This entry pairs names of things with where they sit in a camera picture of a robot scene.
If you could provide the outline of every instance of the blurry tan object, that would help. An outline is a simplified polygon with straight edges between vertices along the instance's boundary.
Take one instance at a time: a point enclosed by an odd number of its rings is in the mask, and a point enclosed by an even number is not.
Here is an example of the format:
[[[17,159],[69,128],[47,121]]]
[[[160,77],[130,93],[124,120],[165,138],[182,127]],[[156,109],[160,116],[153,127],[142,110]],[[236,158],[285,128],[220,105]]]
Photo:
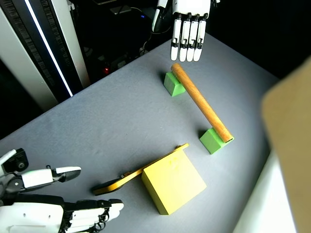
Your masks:
[[[262,114],[279,156],[296,229],[311,230],[311,59],[264,97]]]

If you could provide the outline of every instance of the red light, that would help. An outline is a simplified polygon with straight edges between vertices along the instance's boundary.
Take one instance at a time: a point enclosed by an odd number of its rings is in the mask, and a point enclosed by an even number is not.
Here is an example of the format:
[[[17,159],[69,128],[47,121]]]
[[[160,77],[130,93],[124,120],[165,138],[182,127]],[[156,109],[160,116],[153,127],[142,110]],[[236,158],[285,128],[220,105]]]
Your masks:
[[[104,73],[105,73],[105,74],[109,74],[109,73],[110,73],[108,67],[104,68]]]

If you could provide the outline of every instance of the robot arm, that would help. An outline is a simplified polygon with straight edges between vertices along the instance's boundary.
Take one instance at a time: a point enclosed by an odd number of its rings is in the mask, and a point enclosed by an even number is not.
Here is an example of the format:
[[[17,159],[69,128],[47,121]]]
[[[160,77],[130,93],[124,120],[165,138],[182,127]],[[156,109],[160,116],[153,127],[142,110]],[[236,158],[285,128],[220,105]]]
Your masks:
[[[121,200],[80,200],[64,202],[61,197],[21,194],[76,178],[78,166],[24,171],[28,166],[23,149],[12,150],[0,158],[0,232],[76,233],[99,232],[124,207]]]
[[[171,59],[175,61],[179,51],[181,62],[199,61],[211,0],[159,0],[152,24],[153,31],[157,30],[170,2],[173,2],[174,15]]]

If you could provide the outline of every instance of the led light strip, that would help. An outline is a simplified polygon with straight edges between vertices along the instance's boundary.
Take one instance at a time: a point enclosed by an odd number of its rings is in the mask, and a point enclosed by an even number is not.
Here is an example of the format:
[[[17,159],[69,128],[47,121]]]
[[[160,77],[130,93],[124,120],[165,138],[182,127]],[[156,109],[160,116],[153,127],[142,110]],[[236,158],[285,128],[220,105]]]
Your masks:
[[[51,48],[50,48],[50,46],[49,46],[49,44],[48,44],[48,41],[47,41],[46,38],[45,38],[45,35],[44,35],[44,33],[43,33],[42,29],[41,29],[41,26],[40,26],[40,24],[39,24],[39,22],[38,22],[38,20],[37,20],[37,17],[35,16],[34,10],[33,10],[33,8],[31,7],[31,5],[30,5],[30,3],[29,3],[29,0],[25,0],[25,3],[26,3],[26,5],[27,5],[28,10],[29,10],[29,12],[30,12],[30,14],[31,14],[31,16],[32,16],[32,18],[33,18],[33,20],[34,20],[34,22],[35,22],[35,25],[36,25],[36,27],[37,27],[37,29],[38,29],[40,35],[41,35],[41,38],[42,38],[42,40],[43,40],[43,42],[44,42],[44,44],[45,44],[45,46],[46,46],[46,48],[47,48],[47,50],[48,50],[48,52],[49,52],[49,54],[50,54],[50,56],[51,56],[53,62],[54,62],[54,65],[55,65],[55,67],[56,67],[56,69],[57,69],[57,71],[58,71],[60,77],[62,78],[63,83],[65,84],[65,87],[66,87],[66,89],[68,90],[68,93],[69,93],[70,97],[72,97],[72,92],[71,92],[71,90],[70,90],[70,88],[69,88],[69,86],[68,86],[68,84],[67,84],[67,82],[66,82],[66,79],[65,79],[65,77],[64,77],[64,75],[63,75],[63,73],[62,73],[62,71],[61,71],[60,68],[59,68],[59,65],[58,65],[58,63],[57,63],[57,61],[56,61],[56,59],[55,59],[55,57],[54,57],[54,54],[52,53],[52,50],[51,50]]]

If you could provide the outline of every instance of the wooden cylinder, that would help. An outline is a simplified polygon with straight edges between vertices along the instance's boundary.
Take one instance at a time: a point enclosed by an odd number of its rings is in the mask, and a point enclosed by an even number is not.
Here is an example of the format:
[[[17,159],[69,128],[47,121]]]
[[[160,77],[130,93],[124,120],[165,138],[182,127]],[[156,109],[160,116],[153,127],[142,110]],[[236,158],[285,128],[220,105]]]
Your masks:
[[[172,65],[172,72],[177,79],[182,83],[186,91],[189,93],[193,101],[198,105],[206,119],[210,122],[214,130],[217,132],[219,137],[224,141],[228,142],[233,139],[233,136],[229,130],[224,126],[219,117],[216,115],[214,110],[202,96],[198,88],[193,84],[189,76],[182,69],[180,64],[175,63]]]

